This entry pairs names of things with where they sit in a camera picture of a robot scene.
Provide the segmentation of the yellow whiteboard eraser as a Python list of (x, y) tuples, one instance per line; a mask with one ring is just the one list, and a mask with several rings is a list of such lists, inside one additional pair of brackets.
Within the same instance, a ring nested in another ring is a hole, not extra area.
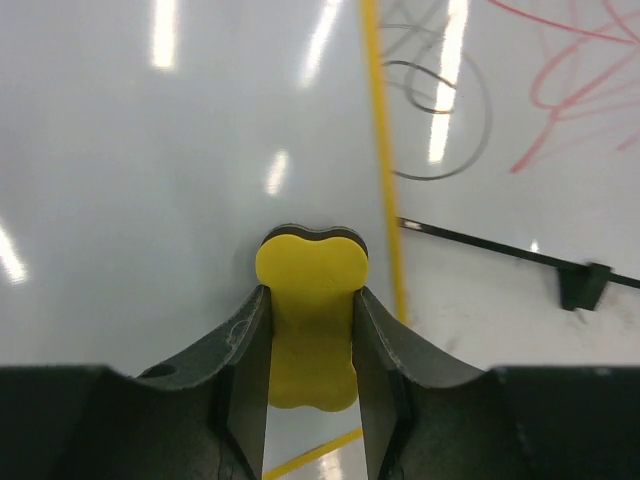
[(368, 277), (368, 250), (354, 230), (284, 224), (255, 257), (271, 297), (269, 403), (340, 412), (357, 399), (352, 362), (355, 294)]

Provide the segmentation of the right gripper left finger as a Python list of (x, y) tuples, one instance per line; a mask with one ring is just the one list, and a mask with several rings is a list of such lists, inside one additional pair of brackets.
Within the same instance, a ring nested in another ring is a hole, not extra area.
[(257, 479), (271, 298), (257, 287), (219, 327), (137, 377), (105, 365), (1, 371), (5, 479)]

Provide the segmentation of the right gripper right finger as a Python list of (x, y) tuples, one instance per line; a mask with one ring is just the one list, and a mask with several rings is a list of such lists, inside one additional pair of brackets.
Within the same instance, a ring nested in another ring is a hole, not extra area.
[(481, 370), (396, 320), (368, 289), (353, 307), (372, 479), (635, 479), (639, 371)]

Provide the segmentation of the yellow-framed whiteboard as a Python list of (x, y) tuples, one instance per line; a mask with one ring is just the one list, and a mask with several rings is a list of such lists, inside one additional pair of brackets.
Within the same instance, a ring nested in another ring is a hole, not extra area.
[[(400, 307), (372, 1), (5, 1), (1, 371), (132, 377), (263, 286), (284, 224), (354, 230)], [(262, 473), (362, 436), (347, 409), (266, 410)]]

